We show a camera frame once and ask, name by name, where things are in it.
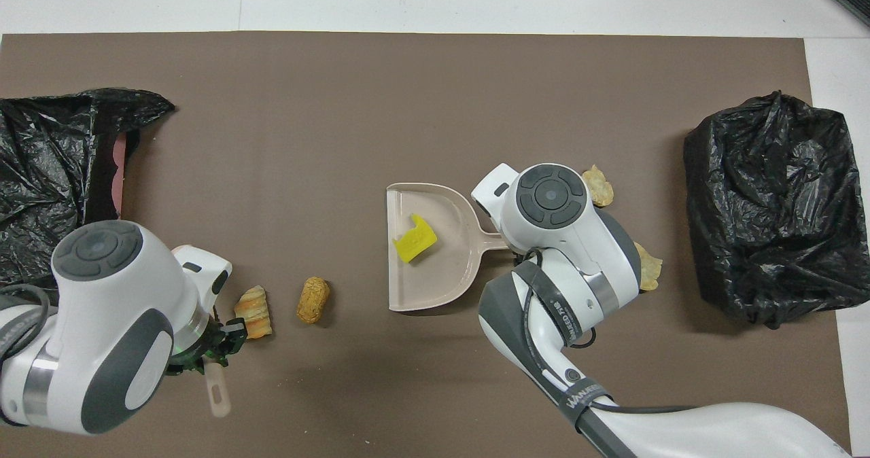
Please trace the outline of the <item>pale foam piece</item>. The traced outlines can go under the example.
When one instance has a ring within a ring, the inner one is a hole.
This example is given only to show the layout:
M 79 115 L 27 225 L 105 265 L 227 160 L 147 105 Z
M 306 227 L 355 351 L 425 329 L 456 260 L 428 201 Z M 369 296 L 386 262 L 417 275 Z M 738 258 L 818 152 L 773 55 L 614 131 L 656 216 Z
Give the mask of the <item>pale foam piece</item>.
M 640 257 L 640 291 L 647 293 L 656 290 L 659 287 L 664 260 L 650 254 L 643 245 L 637 242 L 634 245 Z
M 581 177 L 588 187 L 591 201 L 596 207 L 603 208 L 612 204 L 615 197 L 612 184 L 596 164 L 585 170 Z

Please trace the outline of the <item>brown table mat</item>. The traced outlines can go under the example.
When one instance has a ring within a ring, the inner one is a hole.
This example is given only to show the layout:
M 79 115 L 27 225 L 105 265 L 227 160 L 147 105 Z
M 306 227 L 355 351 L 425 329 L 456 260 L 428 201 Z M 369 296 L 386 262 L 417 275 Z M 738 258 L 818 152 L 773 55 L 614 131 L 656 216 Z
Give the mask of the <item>brown table mat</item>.
M 221 316 L 261 285 L 274 333 L 230 358 L 226 418 L 188 372 L 102 436 L 0 426 L 0 458 L 597 458 L 479 325 L 507 251 L 449 305 L 388 309 L 388 185 L 469 195 L 502 162 L 596 164 L 607 211 L 664 260 L 657 290 L 568 351 L 619 404 L 765 403 L 850 446 L 835 312 L 776 330 L 724 315 L 699 295 L 686 221 L 684 136 L 777 90 L 811 103 L 799 39 L 3 37 L 0 98 L 105 87 L 176 105 L 128 161 L 122 216 L 230 260 Z M 330 287 L 315 324 L 296 316 L 310 277 Z

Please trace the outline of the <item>black trash bag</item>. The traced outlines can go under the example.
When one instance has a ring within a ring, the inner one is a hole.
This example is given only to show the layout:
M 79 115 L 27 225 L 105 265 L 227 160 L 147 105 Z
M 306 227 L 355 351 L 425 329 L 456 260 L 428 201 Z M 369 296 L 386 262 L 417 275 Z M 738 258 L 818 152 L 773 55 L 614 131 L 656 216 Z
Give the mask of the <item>black trash bag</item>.
M 860 172 L 841 112 L 775 90 L 715 112 L 683 142 L 703 300 L 776 329 L 870 301 Z
M 120 217 L 115 147 L 175 110 L 150 90 L 0 99 L 0 287 L 54 289 L 52 253 L 81 226 Z

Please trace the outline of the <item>large wavy yellow sponge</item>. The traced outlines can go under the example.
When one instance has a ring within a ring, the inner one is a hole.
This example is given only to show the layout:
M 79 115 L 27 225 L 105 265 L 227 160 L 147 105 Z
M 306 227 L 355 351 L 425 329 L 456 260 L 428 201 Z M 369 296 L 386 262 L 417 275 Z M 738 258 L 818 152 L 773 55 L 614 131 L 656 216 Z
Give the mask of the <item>large wavy yellow sponge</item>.
M 422 216 L 414 213 L 411 214 L 410 219 L 413 228 L 406 231 L 399 239 L 392 241 L 398 257 L 407 264 L 438 242 L 437 233 Z

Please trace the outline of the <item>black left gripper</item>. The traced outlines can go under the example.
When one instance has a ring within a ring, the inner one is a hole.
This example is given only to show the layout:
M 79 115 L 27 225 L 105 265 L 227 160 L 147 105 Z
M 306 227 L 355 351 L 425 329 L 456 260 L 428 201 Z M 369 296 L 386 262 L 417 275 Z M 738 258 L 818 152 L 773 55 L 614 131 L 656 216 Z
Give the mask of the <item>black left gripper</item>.
M 169 374 L 177 376 L 185 371 L 204 374 L 205 358 L 221 361 L 236 355 L 247 340 L 247 325 L 243 317 L 222 324 L 208 312 L 199 310 L 174 334 L 169 359 Z

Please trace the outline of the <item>brown toy bread roll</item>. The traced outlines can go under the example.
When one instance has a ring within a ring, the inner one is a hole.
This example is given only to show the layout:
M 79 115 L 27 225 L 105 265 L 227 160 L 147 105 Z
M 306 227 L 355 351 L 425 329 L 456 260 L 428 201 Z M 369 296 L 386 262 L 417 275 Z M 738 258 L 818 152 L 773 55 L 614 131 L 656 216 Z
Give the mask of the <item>brown toy bread roll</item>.
M 315 324 L 322 318 L 330 296 L 330 287 L 321 277 L 310 277 L 302 285 L 296 316 L 304 323 Z

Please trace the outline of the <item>striped toy croissant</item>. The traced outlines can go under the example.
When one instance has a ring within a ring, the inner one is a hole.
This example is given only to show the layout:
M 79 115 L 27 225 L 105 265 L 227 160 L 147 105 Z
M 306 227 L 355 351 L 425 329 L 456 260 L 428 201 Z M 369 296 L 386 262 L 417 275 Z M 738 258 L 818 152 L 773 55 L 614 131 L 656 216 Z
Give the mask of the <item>striped toy croissant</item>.
M 249 288 L 242 294 L 235 303 L 234 313 L 236 317 L 243 319 L 248 340 L 273 334 L 266 291 L 261 285 Z

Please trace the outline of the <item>beige plastic dustpan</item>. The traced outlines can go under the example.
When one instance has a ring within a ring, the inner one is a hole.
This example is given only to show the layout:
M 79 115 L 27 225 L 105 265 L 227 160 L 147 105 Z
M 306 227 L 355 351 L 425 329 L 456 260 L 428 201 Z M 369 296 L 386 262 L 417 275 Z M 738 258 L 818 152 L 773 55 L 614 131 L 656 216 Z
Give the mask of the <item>beige plastic dustpan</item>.
M 385 194 L 389 309 L 420 311 L 447 305 L 465 294 L 488 251 L 507 250 L 496 232 L 482 229 L 465 196 L 438 183 L 392 183 Z M 398 257 L 394 239 L 413 228 L 416 213 L 438 242 L 411 261 Z

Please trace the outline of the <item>beige brush black bristles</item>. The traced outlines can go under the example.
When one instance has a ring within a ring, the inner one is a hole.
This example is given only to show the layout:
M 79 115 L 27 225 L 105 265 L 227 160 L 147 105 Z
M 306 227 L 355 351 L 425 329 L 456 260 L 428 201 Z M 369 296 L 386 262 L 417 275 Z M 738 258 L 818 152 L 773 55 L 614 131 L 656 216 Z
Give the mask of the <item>beige brush black bristles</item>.
M 204 375 L 211 414 L 215 418 L 227 417 L 231 411 L 231 400 L 224 367 L 215 361 L 205 361 Z

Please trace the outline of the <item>pink bin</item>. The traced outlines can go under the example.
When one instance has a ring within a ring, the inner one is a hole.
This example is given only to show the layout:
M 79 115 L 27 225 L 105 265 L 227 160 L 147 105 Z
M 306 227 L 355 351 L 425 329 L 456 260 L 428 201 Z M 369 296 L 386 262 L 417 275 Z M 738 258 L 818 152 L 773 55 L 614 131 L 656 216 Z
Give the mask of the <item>pink bin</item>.
M 121 217 L 122 215 L 122 192 L 124 191 L 127 145 L 128 134 L 120 133 L 118 134 L 112 149 L 112 160 L 117 170 L 112 177 L 111 198 L 117 213 L 117 217 Z

